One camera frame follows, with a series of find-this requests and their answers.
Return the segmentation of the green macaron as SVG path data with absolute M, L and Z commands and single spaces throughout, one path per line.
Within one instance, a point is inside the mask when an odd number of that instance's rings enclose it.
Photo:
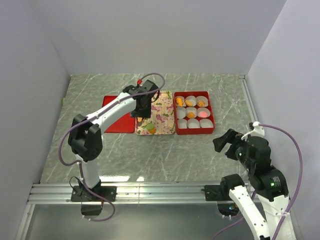
M 153 123 L 149 123 L 146 125 L 146 129 L 149 131 L 149 130 L 152 130 L 154 128 L 154 124 Z

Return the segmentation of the pink macaron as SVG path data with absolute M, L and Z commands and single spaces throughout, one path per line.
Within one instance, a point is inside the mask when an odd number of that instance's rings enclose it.
M 198 115 L 199 115 L 200 118 L 207 118 L 208 117 L 208 114 L 205 111 L 199 112 Z

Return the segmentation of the orange fish cookie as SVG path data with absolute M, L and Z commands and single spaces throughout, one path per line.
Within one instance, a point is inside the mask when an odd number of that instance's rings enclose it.
M 183 107 L 184 106 L 184 101 L 180 97 L 177 97 L 176 98 L 176 104 L 179 107 Z

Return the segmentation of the orange swirl cookie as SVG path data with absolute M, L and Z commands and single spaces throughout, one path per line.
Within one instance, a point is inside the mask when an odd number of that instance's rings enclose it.
M 199 101 L 197 102 L 197 105 L 198 105 L 199 107 L 205 107 L 206 103 L 205 103 L 204 101 L 202 101 L 202 100 L 199 100 Z

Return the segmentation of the round yellow biscuit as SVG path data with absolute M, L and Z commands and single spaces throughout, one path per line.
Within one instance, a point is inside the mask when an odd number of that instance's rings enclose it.
M 194 106 L 193 102 L 190 101 L 190 100 L 185 100 L 185 104 L 186 104 L 188 107 L 193 107 L 193 106 Z

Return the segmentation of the orange flower cookie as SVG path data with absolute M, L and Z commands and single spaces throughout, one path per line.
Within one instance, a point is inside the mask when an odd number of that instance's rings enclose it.
M 193 112 L 188 112 L 188 113 L 187 113 L 187 117 L 188 117 L 189 119 L 193 119 L 193 118 L 195 118 L 195 114 L 194 114 Z

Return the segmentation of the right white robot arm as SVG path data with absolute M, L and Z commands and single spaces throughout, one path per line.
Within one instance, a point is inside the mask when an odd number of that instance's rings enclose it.
M 265 139 L 265 130 L 254 122 L 252 130 L 242 134 L 229 129 L 213 141 L 214 150 L 225 152 L 227 158 L 239 161 L 245 168 L 254 194 L 238 174 L 225 176 L 220 182 L 220 194 L 232 200 L 239 208 L 256 240 L 294 240 L 287 181 L 283 173 L 272 166 L 271 148 Z

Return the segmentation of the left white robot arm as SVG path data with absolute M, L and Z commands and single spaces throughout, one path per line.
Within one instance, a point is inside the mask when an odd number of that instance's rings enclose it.
M 79 163 L 82 194 L 95 201 L 101 194 L 101 180 L 96 158 L 103 149 L 102 134 L 126 114 L 132 118 L 150 118 L 153 97 L 160 95 L 159 87 L 152 81 L 139 81 L 129 85 L 112 102 L 87 116 L 74 117 L 68 137 L 68 145 Z

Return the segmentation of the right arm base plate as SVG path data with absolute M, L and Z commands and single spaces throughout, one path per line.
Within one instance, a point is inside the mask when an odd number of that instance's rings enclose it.
M 206 202 L 219 202 L 226 200 L 220 185 L 205 185 L 202 191 L 204 192 Z

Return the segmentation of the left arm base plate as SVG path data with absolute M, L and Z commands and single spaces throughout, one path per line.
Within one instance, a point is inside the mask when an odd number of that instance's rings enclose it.
M 114 202 L 116 200 L 116 186 L 100 186 L 97 189 L 92 189 L 97 195 Z M 71 202 L 99 202 L 101 199 L 91 195 L 84 186 L 74 186 L 70 198 Z

